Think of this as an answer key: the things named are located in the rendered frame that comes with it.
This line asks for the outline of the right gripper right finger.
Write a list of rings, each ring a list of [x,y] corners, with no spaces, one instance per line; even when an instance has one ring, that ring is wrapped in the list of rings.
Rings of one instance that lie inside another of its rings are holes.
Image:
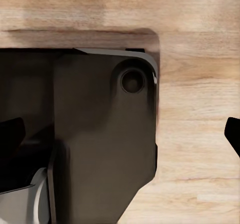
[[[240,156],[240,119],[229,117],[225,125],[224,135]]]

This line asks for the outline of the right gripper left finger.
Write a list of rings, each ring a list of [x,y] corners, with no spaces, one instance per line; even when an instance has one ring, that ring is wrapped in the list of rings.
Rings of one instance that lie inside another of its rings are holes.
[[[26,136],[21,117],[0,123],[0,177]]]

